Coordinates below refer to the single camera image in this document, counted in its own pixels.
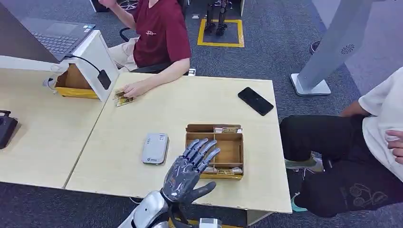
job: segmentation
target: black power adapter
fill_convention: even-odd
[[[9,143],[18,121],[15,118],[9,117],[10,111],[0,110],[0,113],[4,114],[0,116],[0,149],[3,149]]]

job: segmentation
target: laptop keyboard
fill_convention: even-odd
[[[66,36],[44,35],[37,32],[32,33],[43,46],[51,53],[64,54],[78,40],[78,38]]]

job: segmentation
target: maroon t-shirt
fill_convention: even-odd
[[[191,57],[185,20],[177,0],[159,0],[148,8],[140,0],[133,14],[140,35],[133,57],[138,67],[175,62]]]

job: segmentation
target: robot finger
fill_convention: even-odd
[[[208,141],[209,141],[208,138],[205,138],[205,139],[200,140],[200,141],[193,147],[193,149],[187,154],[186,158],[187,158],[189,161],[192,161],[192,157],[193,157],[193,156],[200,150],[200,148],[201,148],[206,142],[208,142]]]
[[[183,156],[186,157],[189,152],[193,149],[193,147],[196,145],[196,143],[198,143],[200,140],[199,139],[195,139],[193,140],[188,147],[185,149],[185,152],[183,152]]]
[[[215,148],[209,155],[207,155],[207,158],[205,158],[198,166],[197,170],[202,173],[207,166],[209,165],[210,161],[220,152],[219,148]]]
[[[204,158],[204,155],[209,151],[209,149],[217,144],[217,140],[212,140],[208,142],[199,152],[196,153],[192,163],[195,167],[199,164],[199,162]]]

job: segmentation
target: wooden table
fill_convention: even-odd
[[[122,74],[115,88],[148,76]],[[121,107],[110,96],[66,189],[142,198],[162,187],[172,162],[183,153],[187,124],[240,124],[243,179],[215,180],[215,190],[196,203],[246,209],[248,224],[269,212],[291,213],[276,108],[260,116],[237,97],[247,86],[275,105],[271,81],[199,76],[183,76]],[[164,165],[141,162],[147,133],[168,134]],[[209,181],[200,180],[198,186]]]
[[[0,181],[63,188],[101,113],[99,100],[54,95],[51,72],[0,69],[0,110],[19,124],[0,150]]]

